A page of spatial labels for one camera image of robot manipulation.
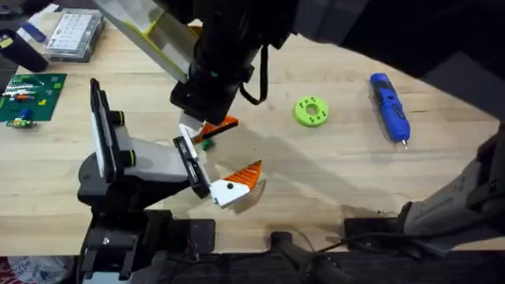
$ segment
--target wooden table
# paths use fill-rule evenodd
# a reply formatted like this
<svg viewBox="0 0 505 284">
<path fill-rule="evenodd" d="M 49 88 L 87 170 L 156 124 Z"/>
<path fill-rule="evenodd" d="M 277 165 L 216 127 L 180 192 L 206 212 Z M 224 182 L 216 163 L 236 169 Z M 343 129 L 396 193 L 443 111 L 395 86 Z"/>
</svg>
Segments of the wooden table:
<svg viewBox="0 0 505 284">
<path fill-rule="evenodd" d="M 57 16 L 47 17 L 43 29 Z M 179 218 L 214 218 L 216 252 L 263 251 L 273 230 L 294 232 L 306 248 L 329 245 L 342 236 L 344 218 L 395 215 L 405 202 L 443 187 L 497 130 L 495 119 L 426 84 L 300 36 L 273 50 L 269 66 L 267 102 L 252 106 L 238 95 L 230 114 L 241 124 L 203 154 L 213 179 L 263 159 L 264 187 L 226 210 L 190 189 L 153 206 Z M 125 111 L 132 136 L 167 144 L 179 135 L 180 110 L 169 101 L 175 81 L 112 25 L 90 63 L 53 64 L 47 72 L 68 73 L 52 121 L 30 130 L 0 127 L 0 256 L 78 253 L 90 219 L 76 197 L 77 171 L 93 152 L 90 77 L 113 109 Z M 412 127 L 408 151 L 389 142 L 374 110 L 367 80 L 375 72 L 387 73 L 401 96 Z M 247 89 L 259 93 L 258 72 Z M 326 124 L 305 128 L 294 120 L 304 95 L 330 106 Z"/>
</svg>

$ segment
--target electronic component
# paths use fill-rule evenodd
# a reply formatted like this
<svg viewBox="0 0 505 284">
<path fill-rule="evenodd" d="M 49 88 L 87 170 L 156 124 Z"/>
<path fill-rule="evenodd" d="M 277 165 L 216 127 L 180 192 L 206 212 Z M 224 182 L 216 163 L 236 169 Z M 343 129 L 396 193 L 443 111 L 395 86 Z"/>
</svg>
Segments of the electronic component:
<svg viewBox="0 0 505 284">
<path fill-rule="evenodd" d="M 13 121 L 23 107 L 33 111 L 32 120 L 50 121 L 66 74 L 17 74 L 2 93 L 0 121 Z"/>
<path fill-rule="evenodd" d="M 31 128 L 37 125 L 37 122 L 32 120 L 32 116 L 32 110 L 28 108 L 22 108 L 17 118 L 14 118 L 12 121 L 6 122 L 6 126 L 18 129 Z"/>
</svg>

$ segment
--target blue electric screwdriver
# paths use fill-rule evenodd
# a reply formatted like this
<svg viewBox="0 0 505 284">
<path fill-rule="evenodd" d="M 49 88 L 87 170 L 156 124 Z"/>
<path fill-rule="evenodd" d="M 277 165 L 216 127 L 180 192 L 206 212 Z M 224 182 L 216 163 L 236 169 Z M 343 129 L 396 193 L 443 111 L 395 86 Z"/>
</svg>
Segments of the blue electric screwdriver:
<svg viewBox="0 0 505 284">
<path fill-rule="evenodd" d="M 380 115 L 389 137 L 395 143 L 402 142 L 405 149 L 407 149 L 407 140 L 410 138 L 410 125 L 393 84 L 384 73 L 373 74 L 370 77 L 370 83 L 377 98 Z"/>
</svg>

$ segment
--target green 3d printed part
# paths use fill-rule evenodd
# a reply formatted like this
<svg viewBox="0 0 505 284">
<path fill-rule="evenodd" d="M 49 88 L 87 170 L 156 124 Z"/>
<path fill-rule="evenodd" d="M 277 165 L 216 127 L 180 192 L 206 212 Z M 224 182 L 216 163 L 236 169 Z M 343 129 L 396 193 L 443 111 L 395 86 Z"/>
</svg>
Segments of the green 3d printed part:
<svg viewBox="0 0 505 284">
<path fill-rule="evenodd" d="M 322 125 L 328 119 L 328 115 L 328 105 L 318 97 L 303 97 L 294 106 L 294 117 L 303 126 Z"/>
</svg>

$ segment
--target black mount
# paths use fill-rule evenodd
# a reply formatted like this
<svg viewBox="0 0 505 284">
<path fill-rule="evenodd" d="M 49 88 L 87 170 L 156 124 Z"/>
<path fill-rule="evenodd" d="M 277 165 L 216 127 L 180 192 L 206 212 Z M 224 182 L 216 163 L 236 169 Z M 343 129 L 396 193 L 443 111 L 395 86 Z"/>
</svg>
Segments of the black mount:
<svg viewBox="0 0 505 284">
<path fill-rule="evenodd" d="M 92 79 L 91 85 L 105 177 L 99 172 L 96 153 L 80 166 L 77 198 L 91 207 L 92 220 L 80 251 L 79 281 L 98 271 L 117 272 L 119 280 L 129 279 L 133 272 L 149 266 L 158 251 L 188 256 L 212 252 L 214 220 L 175 219 L 168 210 L 145 210 L 188 188 L 190 182 L 145 181 L 125 174 L 114 135 L 114 127 L 124 121 L 113 123 L 114 112 L 109 110 L 106 93 L 99 89 L 98 81 Z"/>
</svg>

